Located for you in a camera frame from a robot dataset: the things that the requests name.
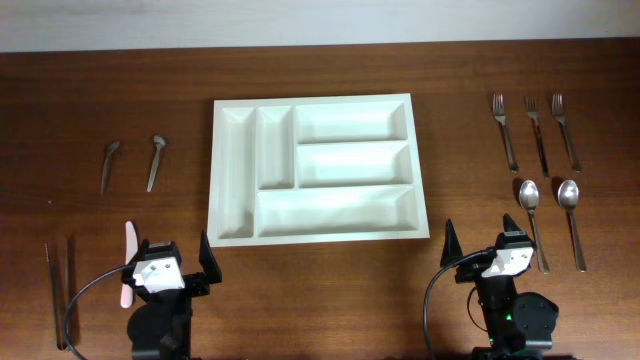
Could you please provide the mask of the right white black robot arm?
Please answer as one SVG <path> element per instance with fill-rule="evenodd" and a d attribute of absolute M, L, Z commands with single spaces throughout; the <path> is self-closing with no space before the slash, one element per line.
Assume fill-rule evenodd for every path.
<path fill-rule="evenodd" d="M 507 214 L 503 228 L 493 246 L 465 255 L 447 221 L 440 267 L 455 269 L 455 282 L 472 283 L 477 292 L 490 345 L 474 348 L 473 359 L 541 359 L 552 348 L 559 308 L 539 293 L 516 290 L 536 244 Z"/>

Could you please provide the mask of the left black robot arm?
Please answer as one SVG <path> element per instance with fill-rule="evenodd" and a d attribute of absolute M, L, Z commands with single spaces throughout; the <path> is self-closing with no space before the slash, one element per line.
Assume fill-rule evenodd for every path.
<path fill-rule="evenodd" d="M 127 335 L 134 359 L 191 357 L 192 300 L 208 296 L 222 281 L 206 232 L 199 241 L 200 272 L 184 275 L 175 242 L 144 240 L 122 271 L 121 281 L 144 301 L 129 318 Z"/>

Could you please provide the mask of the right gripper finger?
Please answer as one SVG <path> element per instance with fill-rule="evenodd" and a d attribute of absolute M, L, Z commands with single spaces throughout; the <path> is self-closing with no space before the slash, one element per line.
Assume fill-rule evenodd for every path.
<path fill-rule="evenodd" d="M 461 249 L 455 228 L 451 219 L 448 219 L 445 224 L 445 237 L 442 255 L 440 259 L 440 267 L 444 268 L 463 257 L 463 251 Z"/>
<path fill-rule="evenodd" d="M 511 235 L 523 235 L 524 231 L 516 224 L 508 213 L 505 213 L 502 217 L 503 232 Z"/>

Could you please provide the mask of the metal fork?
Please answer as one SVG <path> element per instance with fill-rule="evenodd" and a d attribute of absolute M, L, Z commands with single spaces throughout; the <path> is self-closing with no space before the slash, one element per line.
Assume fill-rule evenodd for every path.
<path fill-rule="evenodd" d="M 539 111 L 538 111 L 537 99 L 533 97 L 526 97 L 525 106 L 526 106 L 527 115 L 533 123 L 534 136 L 536 139 L 536 146 L 537 146 L 537 151 L 539 155 L 543 176 L 546 178 L 549 178 L 550 177 L 549 168 L 546 160 L 546 154 L 544 151 L 544 144 L 543 144 L 541 128 L 539 123 Z"/>
<path fill-rule="evenodd" d="M 512 173 L 517 173 L 519 171 L 519 166 L 517 164 L 513 147 L 511 144 L 511 139 L 509 136 L 509 131 L 506 122 L 506 113 L 504 108 L 504 97 L 502 94 L 494 94 L 492 99 L 492 113 L 495 120 L 501 126 L 502 137 L 504 141 L 507 161 L 509 164 L 509 169 Z"/>
<path fill-rule="evenodd" d="M 581 172 L 582 166 L 579 160 L 578 153 L 575 149 L 573 139 L 567 124 L 563 94 L 562 93 L 554 93 L 552 95 L 552 105 L 551 105 L 552 115 L 555 120 L 560 124 L 564 136 L 564 140 L 566 143 L 569 160 L 571 162 L 571 167 L 575 172 Z"/>

